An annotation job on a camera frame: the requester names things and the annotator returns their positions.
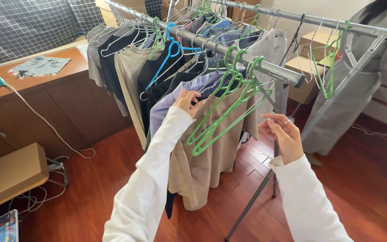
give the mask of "cable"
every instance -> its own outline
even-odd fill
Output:
[[[55,173],[62,174],[62,175],[64,176],[64,178],[65,178],[65,175],[64,175],[62,172],[59,172],[59,171],[51,171],[51,172],[55,172]],[[47,190],[46,190],[45,188],[42,188],[41,186],[38,186],[38,187],[41,188],[42,190],[44,190],[44,198],[43,198],[42,201],[38,201],[37,198],[36,198],[35,196],[31,196],[31,195],[30,195],[30,190],[28,191],[28,196],[26,196],[26,195],[24,195],[24,194],[21,194],[20,196],[15,197],[15,198],[19,198],[19,199],[28,199],[28,208],[27,208],[26,210],[22,211],[22,212],[19,212],[19,214],[24,213],[24,212],[34,212],[34,211],[37,210],[41,205],[43,205],[43,203],[44,203],[45,201],[49,201],[49,200],[51,200],[51,199],[54,199],[54,198],[56,198],[56,197],[62,195],[62,194],[65,192],[65,189],[66,189],[66,187],[64,187],[64,189],[62,190],[62,192],[61,192],[60,194],[58,194],[58,195],[56,195],[56,196],[54,196],[54,197],[51,197],[51,198],[49,198],[49,199],[46,199],[46,197],[47,197]],[[10,201],[10,204],[9,204],[9,206],[8,206],[8,211],[9,211],[9,212],[11,211],[11,205],[12,205],[13,200],[14,200],[15,198],[12,198],[11,201]]]
[[[22,96],[20,96],[20,94],[16,91],[16,89],[14,89],[12,86],[10,86],[10,85],[8,85],[7,84],[7,87],[9,87],[9,88],[11,88],[11,89],[13,89],[13,91],[17,94],[17,96],[19,96],[20,97],[20,99],[22,99],[22,101],[35,113],[35,114],[37,114],[38,115],[38,117],[40,117],[41,119],[43,119],[45,122],[46,122],[46,124],[48,124],[52,129],[53,129],[53,131],[55,131],[55,133],[56,133],[56,135],[59,137],[59,139],[61,139],[62,140],[62,142],[64,142],[65,143],[65,145],[67,145],[68,146],[68,148],[70,148],[72,151],[74,151],[74,152],[76,152],[76,153],[78,153],[81,157],[83,157],[83,158],[85,158],[85,159],[91,159],[91,158],[93,158],[93,157],[95,157],[95,150],[94,149],[92,149],[92,148],[88,148],[88,149],[83,149],[83,150],[89,150],[89,149],[91,149],[91,150],[93,150],[93,156],[91,156],[91,157],[85,157],[85,156],[83,156],[82,154],[80,154],[80,152],[78,152],[78,151],[76,151],[76,150],[74,150],[64,139],[62,139],[62,137],[58,134],[58,132],[56,131],[56,129],[45,119],[45,118],[43,118],[39,113],[37,113],[27,102],[26,102],[26,100],[22,97]]]
[[[387,134],[385,134],[385,133],[383,133],[383,134],[382,134],[382,133],[377,133],[377,132],[368,133],[366,130],[361,129],[361,128],[358,128],[358,127],[355,127],[355,126],[353,126],[353,125],[352,125],[352,129],[362,130],[366,135],[375,135],[375,134],[378,134],[378,135],[382,135],[382,136],[387,137]]]

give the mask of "gray pants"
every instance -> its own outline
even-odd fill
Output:
[[[335,63],[334,90],[349,74],[349,71],[342,59]],[[329,71],[325,75],[325,80],[329,80],[330,75],[331,72]],[[346,86],[344,92],[341,93],[330,109],[324,113],[316,126],[307,135],[302,143],[304,152],[309,154],[317,152],[324,156],[328,155],[340,137],[346,133],[356,118],[358,118],[379,87],[379,73],[359,74],[351,84]],[[323,92],[320,91],[306,125],[311,122],[325,101],[326,98]]]

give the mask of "white long sleeve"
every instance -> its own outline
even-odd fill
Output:
[[[170,107],[137,170],[115,195],[111,218],[105,223],[103,242],[152,242],[164,211],[171,151],[193,123],[179,107]]]
[[[295,242],[352,242],[305,155],[283,165],[270,162],[277,175],[283,210]]]

